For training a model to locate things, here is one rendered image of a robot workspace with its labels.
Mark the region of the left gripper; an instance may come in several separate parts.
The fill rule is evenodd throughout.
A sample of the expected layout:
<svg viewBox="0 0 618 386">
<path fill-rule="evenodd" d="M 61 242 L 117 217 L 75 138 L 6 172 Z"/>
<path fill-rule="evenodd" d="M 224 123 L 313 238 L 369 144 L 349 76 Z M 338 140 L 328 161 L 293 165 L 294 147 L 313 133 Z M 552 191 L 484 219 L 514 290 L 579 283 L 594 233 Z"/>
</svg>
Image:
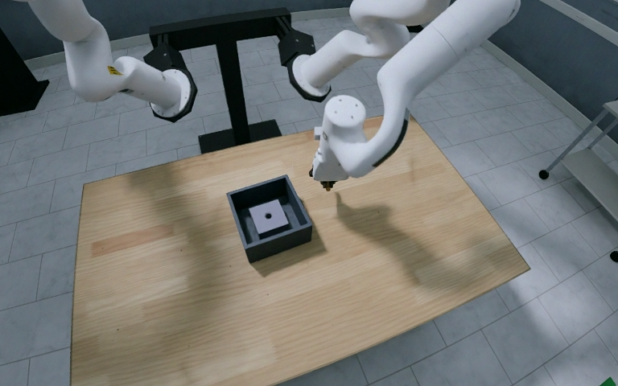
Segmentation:
<svg viewBox="0 0 618 386">
<path fill-rule="evenodd" d="M 309 171 L 309 176 L 313 177 L 316 181 L 320 181 L 323 189 L 326 188 L 327 181 L 330 183 L 330 188 L 333 188 L 333 184 L 337 181 L 346 180 L 350 177 L 341 165 L 334 166 L 326 163 L 322 159 L 322 155 L 318 154 L 317 151 L 313 159 L 312 168 Z"/>
</svg>

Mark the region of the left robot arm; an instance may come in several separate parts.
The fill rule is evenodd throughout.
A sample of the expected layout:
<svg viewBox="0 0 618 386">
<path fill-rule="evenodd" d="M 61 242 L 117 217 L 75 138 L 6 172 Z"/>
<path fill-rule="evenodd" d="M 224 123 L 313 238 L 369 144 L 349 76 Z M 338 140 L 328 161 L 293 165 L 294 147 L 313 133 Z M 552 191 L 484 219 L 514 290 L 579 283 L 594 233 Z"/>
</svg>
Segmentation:
<svg viewBox="0 0 618 386">
<path fill-rule="evenodd" d="M 414 97 L 511 21 L 521 5 L 521 0 L 456 0 L 449 6 L 450 1 L 354 0 L 350 15 L 365 36 L 341 31 L 314 55 L 295 59 L 299 86 L 322 97 L 330 80 L 358 60 L 391 58 L 377 74 L 384 117 L 370 140 L 363 129 L 366 110 L 358 99 L 339 95 L 325 105 L 314 138 L 326 163 L 341 165 L 358 178 L 384 162 L 406 135 Z M 430 21 L 410 41 L 406 26 Z"/>
</svg>

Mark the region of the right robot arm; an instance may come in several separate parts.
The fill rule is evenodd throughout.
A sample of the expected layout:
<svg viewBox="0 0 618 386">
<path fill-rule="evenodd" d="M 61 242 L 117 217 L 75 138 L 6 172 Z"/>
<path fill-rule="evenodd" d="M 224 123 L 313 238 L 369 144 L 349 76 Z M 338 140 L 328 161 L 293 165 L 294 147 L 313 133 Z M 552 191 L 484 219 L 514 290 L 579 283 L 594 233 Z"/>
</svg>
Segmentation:
<svg viewBox="0 0 618 386">
<path fill-rule="evenodd" d="M 95 103 L 122 92 L 150 102 L 162 117 L 174 117 L 187 106 L 191 85 L 182 72 L 161 72 L 129 56 L 113 63 L 107 32 L 82 0 L 14 1 L 28 2 L 45 28 L 63 40 L 69 83 L 79 98 Z"/>
</svg>

